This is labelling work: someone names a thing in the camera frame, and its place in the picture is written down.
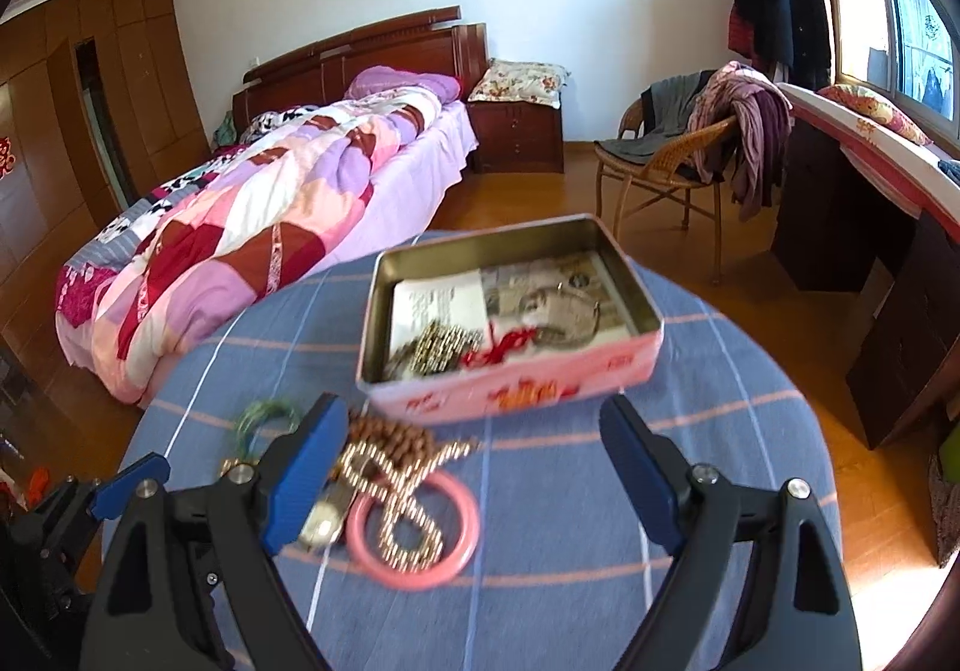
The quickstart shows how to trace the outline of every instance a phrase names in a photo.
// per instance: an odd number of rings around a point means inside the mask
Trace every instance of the pink tin box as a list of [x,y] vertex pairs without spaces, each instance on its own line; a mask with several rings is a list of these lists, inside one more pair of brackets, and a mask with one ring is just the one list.
[[[401,281],[452,276],[584,252],[596,257],[627,337],[579,350],[404,381],[383,381],[392,300]],[[664,321],[602,222],[552,218],[384,251],[373,270],[357,366],[357,387],[378,411],[416,424],[510,414],[562,400],[616,393],[650,378]]]

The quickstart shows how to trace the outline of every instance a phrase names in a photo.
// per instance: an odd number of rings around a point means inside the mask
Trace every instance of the nightstand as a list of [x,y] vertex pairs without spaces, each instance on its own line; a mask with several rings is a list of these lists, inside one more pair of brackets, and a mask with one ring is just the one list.
[[469,102],[467,111],[480,147],[477,172],[563,172],[563,123],[559,110],[529,102]]

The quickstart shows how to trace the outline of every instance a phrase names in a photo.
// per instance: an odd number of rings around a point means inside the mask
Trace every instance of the headboard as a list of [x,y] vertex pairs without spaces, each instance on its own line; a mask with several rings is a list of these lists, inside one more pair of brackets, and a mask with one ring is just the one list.
[[246,88],[233,96],[234,124],[242,131],[268,110],[328,105],[343,98],[353,78],[373,65],[453,75],[466,98],[487,69],[487,27],[458,20],[459,6],[424,10],[277,56],[244,75]]

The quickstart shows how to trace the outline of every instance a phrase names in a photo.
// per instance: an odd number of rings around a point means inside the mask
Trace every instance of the round table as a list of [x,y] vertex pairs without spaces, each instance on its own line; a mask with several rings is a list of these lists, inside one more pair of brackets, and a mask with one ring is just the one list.
[[[429,239],[428,233],[422,239]],[[373,263],[368,257],[301,280],[248,308],[181,360],[150,405],[123,466],[165,454],[168,489],[213,481],[230,423],[251,402],[309,408],[322,391],[359,405],[354,385]],[[690,462],[713,463],[736,484],[778,489],[802,476],[839,545],[827,447],[813,411],[784,372],[698,297],[637,266],[665,319],[651,380],[626,391],[654,432]],[[449,586],[387,591],[336,548],[326,558],[288,547],[277,568],[325,658],[337,671],[376,668],[576,668],[608,671],[650,606],[670,559],[647,540],[597,430],[603,398],[436,428],[476,436],[480,452],[448,465],[482,516],[477,553]],[[424,496],[445,537],[450,509]],[[746,570],[737,550],[691,668],[713,668]],[[249,665],[215,592],[224,642]]]

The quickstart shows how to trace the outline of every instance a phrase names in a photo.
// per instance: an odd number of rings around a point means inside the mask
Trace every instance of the wicker chair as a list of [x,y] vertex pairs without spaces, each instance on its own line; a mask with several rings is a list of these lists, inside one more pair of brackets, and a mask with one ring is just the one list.
[[[633,132],[634,138],[640,137],[642,123],[643,102],[637,99],[627,108],[627,112],[623,113],[620,130],[617,134],[618,142],[623,140],[623,136],[627,132]],[[685,166],[683,163],[688,161],[694,151],[708,150],[717,143],[731,139],[737,132],[736,117],[725,118],[723,121],[697,132],[675,137],[661,147],[659,151],[656,151],[646,164],[632,164],[630,161],[624,161],[604,148],[605,142],[608,145],[611,143],[609,140],[597,140],[593,144],[593,150],[597,156],[597,217],[603,215],[603,179],[605,177],[622,182],[616,202],[616,212],[613,215],[613,236],[618,241],[620,240],[620,227],[624,218],[642,211],[647,206],[661,201],[661,199],[669,199],[683,205],[683,222],[680,227],[684,230],[690,227],[690,211],[705,215],[714,224],[713,282],[719,284],[721,278],[720,252],[723,245],[720,218],[720,183],[722,179],[715,180],[712,184],[704,184],[692,170],[692,167]],[[630,188],[633,185],[651,191],[656,196],[627,211],[627,194],[630,193]],[[695,188],[707,188],[708,185],[713,187],[713,212],[690,203],[690,191]],[[678,191],[683,191],[683,200],[675,196]]]

